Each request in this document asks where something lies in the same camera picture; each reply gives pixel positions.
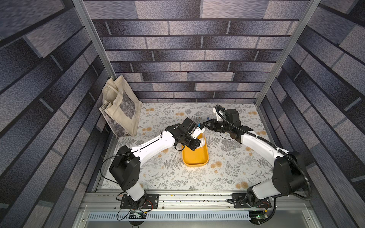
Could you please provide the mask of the white wipe cloth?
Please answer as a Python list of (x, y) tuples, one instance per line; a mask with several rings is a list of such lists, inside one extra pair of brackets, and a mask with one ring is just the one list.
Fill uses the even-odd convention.
[(198, 147), (198, 148), (203, 148), (203, 147), (205, 146), (205, 134), (204, 134), (204, 133), (200, 134), (200, 135), (197, 137), (197, 139), (199, 139), (199, 140), (200, 140), (200, 145), (199, 145), (199, 147)]

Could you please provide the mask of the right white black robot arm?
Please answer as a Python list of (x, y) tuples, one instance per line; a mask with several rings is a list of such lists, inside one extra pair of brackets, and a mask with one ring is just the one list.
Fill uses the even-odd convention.
[(302, 200), (311, 200), (312, 189), (303, 168), (301, 155), (288, 152), (258, 136), (247, 126), (234, 126), (226, 121), (211, 119), (204, 127), (219, 133), (228, 133), (237, 142), (260, 154), (273, 166), (272, 177), (247, 189), (247, 202), (250, 205), (268, 197), (294, 195)]

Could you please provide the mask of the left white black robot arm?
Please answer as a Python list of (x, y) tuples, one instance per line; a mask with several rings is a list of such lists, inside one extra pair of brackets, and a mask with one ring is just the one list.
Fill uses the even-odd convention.
[(139, 183), (140, 168), (163, 150), (175, 147), (179, 143), (194, 151), (201, 146), (198, 136), (203, 132), (204, 127), (201, 123), (193, 124), (189, 128), (185, 128), (184, 124), (169, 126), (144, 144), (132, 148), (127, 146), (119, 148), (109, 172), (134, 202), (143, 203), (146, 192)]

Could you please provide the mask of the yellow plastic tray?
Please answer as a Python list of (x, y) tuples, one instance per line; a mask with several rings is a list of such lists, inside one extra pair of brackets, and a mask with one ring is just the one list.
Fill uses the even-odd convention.
[(205, 138), (205, 146), (194, 151), (188, 147), (182, 150), (182, 160), (187, 167), (201, 167), (208, 163), (209, 154)]

